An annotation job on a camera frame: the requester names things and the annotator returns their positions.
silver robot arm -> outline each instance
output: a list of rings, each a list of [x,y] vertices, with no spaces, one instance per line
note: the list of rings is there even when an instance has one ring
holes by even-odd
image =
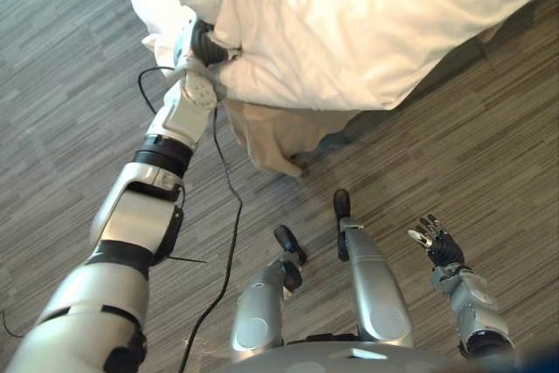
[[[409,230],[434,263],[431,285],[446,294],[456,314],[460,351],[468,358],[482,359],[513,348],[508,326],[487,291],[487,281],[465,265],[464,254],[433,216],[421,218],[422,225]]]
[[[148,270],[175,245],[183,175],[216,106],[204,66],[165,95],[145,142],[94,218],[93,253],[62,282],[7,372],[136,372],[146,355]]]

black wire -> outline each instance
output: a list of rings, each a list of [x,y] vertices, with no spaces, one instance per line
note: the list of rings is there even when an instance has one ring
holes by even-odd
[[[8,335],[13,336],[14,338],[23,338],[25,336],[25,335],[16,334],[16,333],[10,331],[10,329],[8,328],[8,325],[6,325],[6,313],[5,313],[4,310],[2,311],[2,324],[3,324],[3,328],[6,330]]]
[[[224,173],[225,173],[225,180],[227,181],[227,186],[229,187],[229,191],[231,194],[237,199],[238,201],[238,208],[237,208],[237,216],[235,217],[235,225],[233,226],[233,236],[231,238],[231,245],[229,248],[229,255],[227,256],[227,266],[225,268],[225,278],[224,283],[221,286],[221,290],[217,295],[216,299],[208,306],[208,308],[200,315],[192,332],[190,332],[190,338],[186,345],[186,349],[184,350],[183,359],[181,361],[181,366],[178,369],[178,373],[184,373],[186,369],[186,362],[189,360],[190,351],[192,350],[192,344],[194,343],[194,338],[202,325],[202,322],[206,319],[206,317],[211,313],[211,311],[217,306],[217,304],[223,299],[225,296],[225,292],[227,291],[227,286],[229,286],[229,278],[231,277],[231,265],[233,262],[233,254],[235,253],[235,244],[237,244],[237,233],[238,233],[238,222],[241,217],[241,211],[243,210],[243,200],[239,196],[239,194],[235,191],[231,184],[231,177],[229,174],[229,168],[227,166],[227,161],[224,158],[224,154],[219,147],[219,142],[217,141],[217,108],[213,110],[213,141],[216,144],[217,153],[219,154],[219,158],[221,159],[221,163],[224,165]]]
[[[199,262],[201,264],[208,264],[208,261],[203,261],[201,259],[192,259],[192,258],[182,258],[182,257],[173,257],[169,255],[168,259],[176,259],[177,261],[187,261],[187,262]]]
[[[146,92],[143,90],[143,83],[141,81],[141,78],[143,77],[144,74],[152,72],[154,70],[175,70],[175,67],[154,66],[154,67],[150,67],[149,69],[142,70],[140,72],[140,74],[138,75],[138,87],[140,88],[141,96],[143,97],[143,100],[146,101],[146,104],[148,105],[151,112],[154,113],[154,114],[157,114],[157,112],[155,111],[155,108],[153,108],[153,106],[151,105],[151,102],[149,101],[148,96],[146,95]]]

robotic hand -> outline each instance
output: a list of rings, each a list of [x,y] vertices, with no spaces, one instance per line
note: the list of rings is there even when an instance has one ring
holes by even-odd
[[[435,265],[431,285],[450,298],[457,316],[460,351],[465,357],[483,358],[513,347],[507,322],[499,316],[487,281],[465,265],[464,254],[450,233],[432,214],[409,230]]]

white fabric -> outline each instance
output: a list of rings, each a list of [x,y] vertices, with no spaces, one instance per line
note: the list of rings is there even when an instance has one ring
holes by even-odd
[[[214,72],[228,96],[276,107],[392,109],[454,47],[529,0],[132,0],[171,63],[187,4],[242,54]]]

gray carpet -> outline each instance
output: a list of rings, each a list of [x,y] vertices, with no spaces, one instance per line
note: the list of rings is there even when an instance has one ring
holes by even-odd
[[[0,0],[0,308],[28,330],[56,285],[88,254],[93,214],[150,121],[135,85],[152,66],[128,0]],[[336,259],[331,196],[352,193],[411,309],[417,344],[457,356],[429,260],[405,235],[432,211],[485,274],[520,348],[557,339],[558,0],[509,25],[483,58],[391,113],[365,113],[317,151],[301,179],[258,172],[226,119],[219,139],[245,200],[231,286],[203,325],[190,371],[227,363],[236,300],[279,248],[287,224],[310,257],[285,305],[285,339],[355,331],[349,268]],[[159,101],[163,83],[151,75]],[[195,319],[224,275],[236,204],[208,133],[186,175],[176,255],[151,274],[149,353],[142,372],[176,370]],[[18,340],[0,332],[5,368]]]

